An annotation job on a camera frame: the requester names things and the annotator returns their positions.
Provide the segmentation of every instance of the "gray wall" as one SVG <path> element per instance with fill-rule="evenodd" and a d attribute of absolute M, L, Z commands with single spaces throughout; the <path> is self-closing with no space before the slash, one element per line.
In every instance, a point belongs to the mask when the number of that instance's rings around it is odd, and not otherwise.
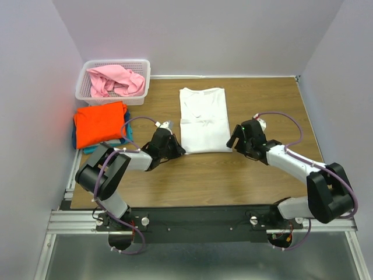
<path fill-rule="evenodd" d="M 154 75 L 299 75 L 343 0 L 53 0 L 86 60 Z"/>
<path fill-rule="evenodd" d="M 373 275 L 373 2 L 346 0 L 301 76 L 327 162 L 341 163 L 360 202 L 358 239 Z"/>
<path fill-rule="evenodd" d="M 33 279 L 73 151 L 82 60 L 49 0 L 0 2 L 0 279 Z"/>

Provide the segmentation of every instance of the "white plastic basket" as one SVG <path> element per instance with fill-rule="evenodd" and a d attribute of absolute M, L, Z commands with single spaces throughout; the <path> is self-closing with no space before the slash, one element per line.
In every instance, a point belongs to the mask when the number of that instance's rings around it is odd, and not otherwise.
<path fill-rule="evenodd" d="M 91 97 L 91 79 L 87 73 L 87 69 L 104 65 L 117 64 L 125 69 L 131 69 L 134 73 L 138 73 L 145 78 L 145 91 L 141 96 L 120 96 L 114 91 L 108 92 L 110 97 L 95 98 Z M 122 101 L 127 105 L 142 105 L 144 104 L 147 90 L 150 82 L 150 62 L 146 59 L 105 59 L 105 60 L 90 60 L 87 61 L 79 74 L 78 83 L 76 84 L 75 97 L 79 100 L 87 102 L 91 106 L 103 105 Z"/>

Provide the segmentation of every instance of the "pink cloth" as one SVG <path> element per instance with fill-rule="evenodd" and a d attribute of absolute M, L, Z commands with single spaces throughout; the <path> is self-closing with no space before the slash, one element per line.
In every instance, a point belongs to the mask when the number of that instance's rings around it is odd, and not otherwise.
<path fill-rule="evenodd" d="M 140 96 L 145 92 L 145 78 L 120 65 L 106 65 L 87 69 L 91 78 L 91 96 L 109 97 L 108 91 L 121 96 Z"/>

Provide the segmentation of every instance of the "dark gray table front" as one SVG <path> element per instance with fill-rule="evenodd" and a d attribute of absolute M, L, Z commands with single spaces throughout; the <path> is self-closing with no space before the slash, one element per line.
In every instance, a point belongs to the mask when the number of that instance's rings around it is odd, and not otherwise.
<path fill-rule="evenodd" d="M 150 244 L 140 255 L 110 252 L 105 235 L 57 237 L 47 279 L 358 279 L 343 232 L 311 233 L 298 249 L 267 244 Z"/>

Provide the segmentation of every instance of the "wooden tabletop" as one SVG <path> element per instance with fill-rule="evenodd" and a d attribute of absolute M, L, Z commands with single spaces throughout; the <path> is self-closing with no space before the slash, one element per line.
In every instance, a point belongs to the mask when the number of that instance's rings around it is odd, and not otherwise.
<path fill-rule="evenodd" d="M 225 88 L 230 130 L 264 111 L 282 111 L 293 116 L 303 127 L 304 140 L 292 147 L 314 160 L 321 160 L 294 78 L 248 79 L 169 79 L 151 80 L 145 103 L 129 106 L 132 117 L 149 116 L 159 122 L 172 120 L 173 132 L 180 141 L 180 100 L 182 88 L 202 90 Z M 267 139 L 282 143 L 298 139 L 297 127 L 280 115 L 265 115 Z M 135 142 L 150 141 L 155 127 L 148 120 L 131 123 Z M 82 163 L 88 158 L 82 156 Z M 289 174 L 237 153 L 185 155 L 161 164 L 151 172 L 129 171 L 118 191 L 132 207 L 171 207 L 198 205 L 267 204 L 285 197 L 306 195 L 306 186 Z M 94 208 L 92 195 L 78 184 L 71 208 Z"/>

